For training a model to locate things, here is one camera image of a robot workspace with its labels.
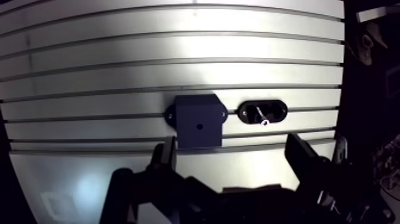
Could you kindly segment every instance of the white slatwall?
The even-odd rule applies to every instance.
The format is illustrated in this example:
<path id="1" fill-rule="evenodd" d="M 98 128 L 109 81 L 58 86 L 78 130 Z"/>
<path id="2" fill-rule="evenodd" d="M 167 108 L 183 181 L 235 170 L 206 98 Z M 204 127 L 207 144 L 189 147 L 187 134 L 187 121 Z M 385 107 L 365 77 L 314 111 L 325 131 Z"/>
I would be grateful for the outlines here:
<path id="1" fill-rule="evenodd" d="M 37 208 L 35 218 L 54 222 L 41 207 L 41 191 L 72 190 L 56 184 L 56 176 L 67 172 L 48 167 L 42 172 L 35 164 L 56 166 L 61 153 L 68 159 L 60 164 L 80 167 L 104 151 L 113 153 L 105 166 L 146 164 L 148 159 L 133 155 L 114 157 L 117 151 L 150 153 L 175 135 L 162 113 L 176 95 L 217 94 L 230 114 L 223 146 L 216 150 L 234 152 L 180 155 L 183 176 L 195 175 L 217 190 L 277 182 L 296 187 L 287 163 L 280 175 L 290 178 L 279 181 L 271 170 L 285 163 L 282 143 L 290 132 L 320 154 L 332 155 L 343 15 L 338 0 L 14 0 L 0 5 L 0 109 L 12 162 L 29 204 Z M 267 127 L 242 123 L 233 112 L 257 99 L 284 101 L 287 118 Z M 238 153 L 277 144 L 277 151 Z M 82 151 L 90 155 L 76 158 Z M 214 173 L 203 169 L 207 166 Z M 99 172 L 108 178 L 113 169 Z M 31 189 L 30 176 L 45 178 L 52 187 L 35 182 Z M 97 208 L 91 209 L 76 223 L 97 223 Z"/>

